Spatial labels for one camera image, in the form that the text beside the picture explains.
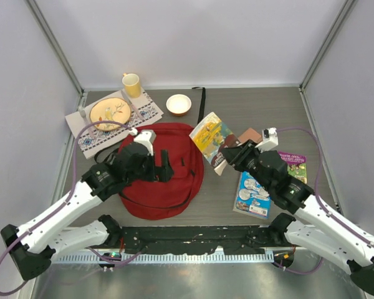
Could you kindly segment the red student backpack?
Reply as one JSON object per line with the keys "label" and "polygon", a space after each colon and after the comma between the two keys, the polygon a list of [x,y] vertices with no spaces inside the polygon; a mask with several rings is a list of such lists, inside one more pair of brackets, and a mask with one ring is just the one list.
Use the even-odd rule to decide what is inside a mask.
{"label": "red student backpack", "polygon": [[[193,127],[185,123],[155,123],[145,125],[144,129],[153,130],[154,164],[161,165],[161,150],[167,150],[174,175],[167,183],[157,180],[147,182],[137,180],[131,184],[120,178],[116,192],[127,211],[135,217],[146,220],[160,220],[182,213],[197,195],[203,182],[203,158],[189,134]],[[109,154],[114,158],[121,144],[129,144],[132,136],[124,138],[118,149]]]}

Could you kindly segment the yellow teal paperback book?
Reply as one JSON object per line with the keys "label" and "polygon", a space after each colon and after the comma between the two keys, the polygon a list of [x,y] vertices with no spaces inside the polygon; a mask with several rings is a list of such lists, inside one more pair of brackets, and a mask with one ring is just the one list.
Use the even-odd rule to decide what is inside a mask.
{"label": "yellow teal paperback book", "polygon": [[206,115],[192,130],[189,137],[218,176],[222,175],[227,164],[221,150],[240,144],[236,135],[215,112]]}

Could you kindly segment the blue comic paperback book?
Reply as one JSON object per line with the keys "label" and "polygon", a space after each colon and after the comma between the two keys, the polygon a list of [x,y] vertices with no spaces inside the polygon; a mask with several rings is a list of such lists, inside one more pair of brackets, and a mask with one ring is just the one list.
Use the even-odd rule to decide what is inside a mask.
{"label": "blue comic paperback book", "polygon": [[239,177],[233,211],[241,214],[268,219],[271,199],[268,192],[248,173]]}

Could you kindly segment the purple treehouse paperback book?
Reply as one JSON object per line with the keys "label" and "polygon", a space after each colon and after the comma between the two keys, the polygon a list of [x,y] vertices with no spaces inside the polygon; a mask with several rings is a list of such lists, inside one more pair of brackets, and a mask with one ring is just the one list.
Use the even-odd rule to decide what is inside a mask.
{"label": "purple treehouse paperback book", "polygon": [[288,173],[307,184],[307,158],[301,154],[278,151],[281,158],[287,163]]}

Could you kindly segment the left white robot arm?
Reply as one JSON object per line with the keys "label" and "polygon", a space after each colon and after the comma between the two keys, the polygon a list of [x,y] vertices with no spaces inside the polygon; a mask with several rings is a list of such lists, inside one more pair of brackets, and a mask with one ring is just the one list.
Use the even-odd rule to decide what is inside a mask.
{"label": "left white robot arm", "polygon": [[108,160],[91,166],[63,198],[40,215],[20,226],[3,227],[0,235],[5,253],[22,279],[28,281],[70,252],[101,244],[112,249],[119,244],[122,230],[109,215],[81,229],[67,233],[62,230],[135,181],[167,182],[172,176],[167,150],[155,148],[151,141],[134,139]]}

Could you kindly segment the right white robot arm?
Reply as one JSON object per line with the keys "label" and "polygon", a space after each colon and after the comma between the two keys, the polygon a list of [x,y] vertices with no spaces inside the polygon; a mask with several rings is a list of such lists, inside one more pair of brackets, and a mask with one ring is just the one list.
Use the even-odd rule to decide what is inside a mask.
{"label": "right white robot arm", "polygon": [[326,205],[315,191],[288,173],[278,152],[260,152],[250,142],[221,150],[236,171],[248,172],[281,209],[269,230],[277,246],[302,246],[340,267],[374,296],[374,235]]}

